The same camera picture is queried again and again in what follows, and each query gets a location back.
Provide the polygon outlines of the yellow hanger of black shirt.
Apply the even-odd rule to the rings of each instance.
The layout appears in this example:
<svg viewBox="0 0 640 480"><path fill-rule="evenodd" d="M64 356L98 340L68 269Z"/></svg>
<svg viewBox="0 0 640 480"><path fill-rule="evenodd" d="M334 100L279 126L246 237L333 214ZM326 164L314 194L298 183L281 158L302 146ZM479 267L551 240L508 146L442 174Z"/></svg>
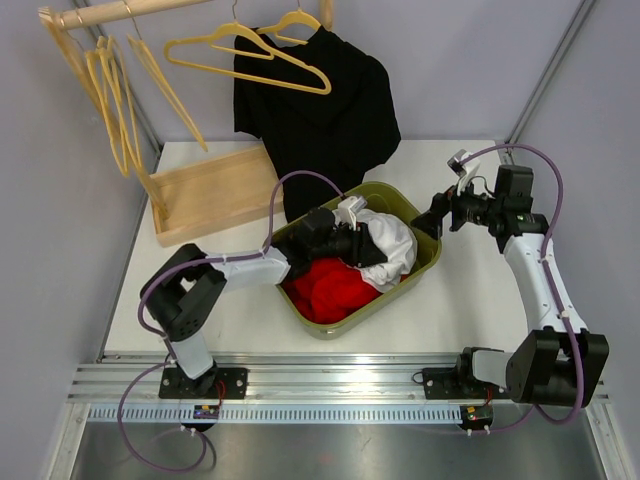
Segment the yellow hanger of black shirt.
<svg viewBox="0 0 640 480"><path fill-rule="evenodd" d="M256 33L268 36L279 46L306 45L307 37L300 37L299 33L315 34L322 23L307 12L300 0L296 1L296 8L286 12L275 24L259 27Z"/></svg>

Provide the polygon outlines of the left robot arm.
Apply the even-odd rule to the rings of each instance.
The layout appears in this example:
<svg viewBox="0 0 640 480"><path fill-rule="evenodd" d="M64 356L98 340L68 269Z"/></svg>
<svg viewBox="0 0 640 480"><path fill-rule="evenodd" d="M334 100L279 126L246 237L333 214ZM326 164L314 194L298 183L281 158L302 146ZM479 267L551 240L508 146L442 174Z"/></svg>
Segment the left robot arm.
<svg viewBox="0 0 640 480"><path fill-rule="evenodd" d="M388 255L364 222L315 208L261 250L211 256L194 243L183 245L143 287L138 312L159 325L181 386L203 398L215 388L217 366L202 328L221 294L295 280L324 258L362 268L383 264Z"/></svg>

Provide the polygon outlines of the black t shirt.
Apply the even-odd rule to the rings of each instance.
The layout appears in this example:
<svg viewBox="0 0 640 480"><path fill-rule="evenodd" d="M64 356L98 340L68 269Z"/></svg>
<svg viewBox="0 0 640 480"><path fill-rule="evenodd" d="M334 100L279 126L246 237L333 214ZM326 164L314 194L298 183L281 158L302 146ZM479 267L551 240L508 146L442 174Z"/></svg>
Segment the black t shirt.
<svg viewBox="0 0 640 480"><path fill-rule="evenodd" d="M260 139L283 184L288 221L359 185L396 151L401 134L389 76L374 57L319 28L281 52L321 70L327 95L234 82L234 129Z"/></svg>

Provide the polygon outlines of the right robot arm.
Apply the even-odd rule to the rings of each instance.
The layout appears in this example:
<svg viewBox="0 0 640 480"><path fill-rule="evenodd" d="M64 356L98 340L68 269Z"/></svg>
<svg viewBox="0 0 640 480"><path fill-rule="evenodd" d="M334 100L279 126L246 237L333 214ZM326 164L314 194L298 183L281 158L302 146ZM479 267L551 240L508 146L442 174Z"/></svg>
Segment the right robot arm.
<svg viewBox="0 0 640 480"><path fill-rule="evenodd" d="M493 191L478 194L472 184L476 167L455 160L449 166L457 183L436 194L411 224L435 240L442 236L446 216L452 231L467 223L486 228L514 275L530 329L512 353L465 348L451 373L456 389L476 396L494 386L515 403L586 407L609 344L605 336L589 331L572 305L555 261L549 223L532 211L533 171L502 165Z"/></svg>

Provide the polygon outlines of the yellow hanger of white shirt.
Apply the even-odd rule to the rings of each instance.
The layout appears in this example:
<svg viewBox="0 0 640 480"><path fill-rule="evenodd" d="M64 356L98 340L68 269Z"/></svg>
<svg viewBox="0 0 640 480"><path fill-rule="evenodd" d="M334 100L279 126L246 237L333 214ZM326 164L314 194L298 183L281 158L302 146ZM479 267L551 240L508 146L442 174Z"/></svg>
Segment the yellow hanger of white shirt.
<svg viewBox="0 0 640 480"><path fill-rule="evenodd" d="M261 35L254 29L241 24L237 20L236 16L236 4L234 2L232 5L232 12L234 16L234 20L229 23L225 23L218 27L213 33L195 37L185 37L179 39L172 39L165 43L163 49L164 58L171 64L186 67L194 70L200 70L208 73L219 74L223 76L232 77L238 80L244 80L259 84L264 84L273 87L279 87L284 89L289 89L293 91L305 92L316 95L328 95L332 91L332 85L328 78L328 76L318 69L315 66L311 66L302 60L293 57L276 47L272 47L269 45ZM224 39L226 37L235 37L247 40L249 43L253 44L257 51L253 50L240 50L232 47L226 47L218 44L218 41ZM321 86L315 87L310 85L304 85L300 83L294 83L290 81L285 81L281 79L259 76L255 74L238 72L236 70L223 69L213 65L206 65L201 63L196 63L193 61L188 61L184 59L180 59L175 57L172 54L172 51L175 47L186 47L191 45L207 45L208 47L219 50L221 52L237 55L240 57L252 58L265 62L274 62L275 60L282 60L285 63L293 65L294 67L304 70L307 73L312 74L316 77Z"/></svg>

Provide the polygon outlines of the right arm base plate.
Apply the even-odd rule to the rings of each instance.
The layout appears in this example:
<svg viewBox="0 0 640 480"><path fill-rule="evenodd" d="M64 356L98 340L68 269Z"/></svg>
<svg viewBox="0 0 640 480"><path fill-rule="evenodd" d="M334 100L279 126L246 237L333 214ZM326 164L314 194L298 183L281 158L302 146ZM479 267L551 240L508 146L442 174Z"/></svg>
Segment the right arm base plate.
<svg viewBox="0 0 640 480"><path fill-rule="evenodd" d="M427 400L508 399L500 387L465 376L455 368L423 368L411 380L423 388Z"/></svg>

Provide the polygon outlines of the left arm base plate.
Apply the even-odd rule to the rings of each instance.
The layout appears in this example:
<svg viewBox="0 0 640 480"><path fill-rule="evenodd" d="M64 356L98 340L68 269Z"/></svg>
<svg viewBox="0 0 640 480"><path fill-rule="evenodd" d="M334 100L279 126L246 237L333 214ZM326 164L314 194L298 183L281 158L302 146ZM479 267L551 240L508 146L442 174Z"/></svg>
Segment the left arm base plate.
<svg viewBox="0 0 640 480"><path fill-rule="evenodd" d="M246 396L249 370L217 367L198 379L190 379L179 367L162 372L158 396L171 400L242 400Z"/></svg>

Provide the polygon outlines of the white t shirt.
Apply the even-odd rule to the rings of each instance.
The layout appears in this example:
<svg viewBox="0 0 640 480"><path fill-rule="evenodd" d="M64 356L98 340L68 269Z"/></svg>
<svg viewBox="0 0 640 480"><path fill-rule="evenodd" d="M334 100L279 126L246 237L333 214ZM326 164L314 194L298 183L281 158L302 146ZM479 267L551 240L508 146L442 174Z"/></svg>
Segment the white t shirt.
<svg viewBox="0 0 640 480"><path fill-rule="evenodd" d="M409 275L417 259L418 242L413 231L398 217L364 208L357 220L367 225L375 246L387 261L369 267L351 266L361 279L380 293L396 287L403 275Z"/></svg>

